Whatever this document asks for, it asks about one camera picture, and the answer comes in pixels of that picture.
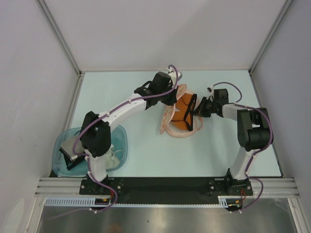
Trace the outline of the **pink mesh laundry bag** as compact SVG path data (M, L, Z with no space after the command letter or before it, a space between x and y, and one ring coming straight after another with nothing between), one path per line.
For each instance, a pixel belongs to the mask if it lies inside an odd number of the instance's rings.
M190 101L197 94L188 90L186 84L180 84L176 94L177 102L166 106L160 125L160 133L166 132L175 138L185 138L203 128L203 119L190 114Z

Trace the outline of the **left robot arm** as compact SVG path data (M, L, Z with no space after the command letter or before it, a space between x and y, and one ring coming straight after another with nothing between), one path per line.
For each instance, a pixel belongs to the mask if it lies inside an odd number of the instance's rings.
M105 155L112 147L111 133L123 121L161 102L172 106L177 102L178 71L158 72L153 80L147 81L120 105L103 113L93 111L86 114L78 139L84 149L88 164L88 176L92 179L90 188L97 194L107 190Z

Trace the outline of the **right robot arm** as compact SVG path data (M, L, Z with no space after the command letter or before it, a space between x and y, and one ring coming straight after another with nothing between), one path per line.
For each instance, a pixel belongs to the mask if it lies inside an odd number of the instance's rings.
M211 117L216 114L237 123L237 138L240 145L233 165L227 170L220 184L213 181L211 194L237 196L251 189L248 171L258 153L266 150L273 142L273 130L266 108L255 108L230 103L226 89L214 89L209 97L197 103L196 95L190 99L188 113L193 117Z

